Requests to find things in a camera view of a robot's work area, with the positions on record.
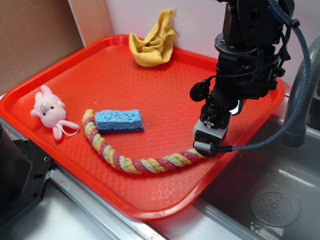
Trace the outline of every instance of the red tray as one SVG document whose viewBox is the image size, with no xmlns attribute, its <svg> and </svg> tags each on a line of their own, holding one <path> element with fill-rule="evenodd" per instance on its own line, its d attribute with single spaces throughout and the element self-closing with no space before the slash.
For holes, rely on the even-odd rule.
<svg viewBox="0 0 320 240">
<path fill-rule="evenodd" d="M 145 131 L 104 134 L 120 154 L 161 158 L 192 148 L 192 131 L 204 102 L 193 102 L 191 87 L 213 75 L 216 59 L 175 48 L 169 63 L 140 67 L 128 36 L 99 40 L 8 92 L 0 115 L 55 162 L 119 211 L 141 220 L 161 219 L 188 207 L 237 154 L 213 158 L 159 174 L 129 174 L 112 168 L 90 145 L 84 131 L 54 140 L 52 130 L 33 118 L 35 94 L 46 84 L 66 105 L 67 120 L 82 126 L 86 109 L 139 109 Z M 231 118 L 226 145 L 245 144 L 285 96 L 281 82 L 260 100 L 247 100 Z"/>
</svg>

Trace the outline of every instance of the faucet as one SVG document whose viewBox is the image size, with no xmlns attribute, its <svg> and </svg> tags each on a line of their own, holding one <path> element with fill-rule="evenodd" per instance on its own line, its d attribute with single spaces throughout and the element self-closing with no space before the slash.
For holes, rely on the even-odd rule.
<svg viewBox="0 0 320 240">
<path fill-rule="evenodd" d="M 281 136 L 283 144 L 292 148 L 300 147 L 304 144 L 307 130 L 306 125 L 320 130 L 320 84 L 318 85 L 320 79 L 320 36 L 314 40 L 309 47 L 309 53 L 311 60 L 311 79 L 306 98 L 296 119 Z M 297 104 L 305 70 L 305 61 L 302 60 L 290 92 L 284 122 L 290 118 Z"/>
</svg>

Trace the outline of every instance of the blue sponge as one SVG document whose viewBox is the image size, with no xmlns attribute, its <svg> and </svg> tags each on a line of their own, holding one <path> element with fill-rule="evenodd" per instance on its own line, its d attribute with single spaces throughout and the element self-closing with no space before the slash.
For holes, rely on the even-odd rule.
<svg viewBox="0 0 320 240">
<path fill-rule="evenodd" d="M 143 131 L 139 110 L 104 110 L 95 114 L 96 127 L 100 132 L 121 133 Z"/>
</svg>

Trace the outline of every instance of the sink drain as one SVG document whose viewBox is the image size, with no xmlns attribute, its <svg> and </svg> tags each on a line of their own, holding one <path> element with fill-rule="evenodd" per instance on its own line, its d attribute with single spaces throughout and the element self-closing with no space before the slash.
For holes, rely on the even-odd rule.
<svg viewBox="0 0 320 240">
<path fill-rule="evenodd" d="M 260 222 L 272 227 L 290 225 L 300 214 L 296 196 L 276 186 L 267 186 L 255 192 L 250 200 L 250 208 Z"/>
</svg>

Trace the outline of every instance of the pink stuffed animal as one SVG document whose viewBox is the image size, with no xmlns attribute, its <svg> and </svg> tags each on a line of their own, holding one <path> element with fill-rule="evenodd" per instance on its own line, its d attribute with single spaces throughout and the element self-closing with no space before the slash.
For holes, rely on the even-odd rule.
<svg viewBox="0 0 320 240">
<path fill-rule="evenodd" d="M 39 117 L 44 126 L 52 128 L 53 136 L 56 140 L 60 140 L 63 133 L 67 136 L 77 134 L 80 126 L 66 120 L 65 104 L 60 98 L 54 95 L 46 85 L 41 86 L 41 91 L 35 94 L 34 109 L 30 112 L 31 116 Z M 76 132 L 69 134 L 65 132 L 63 126 L 75 129 Z"/>
</svg>

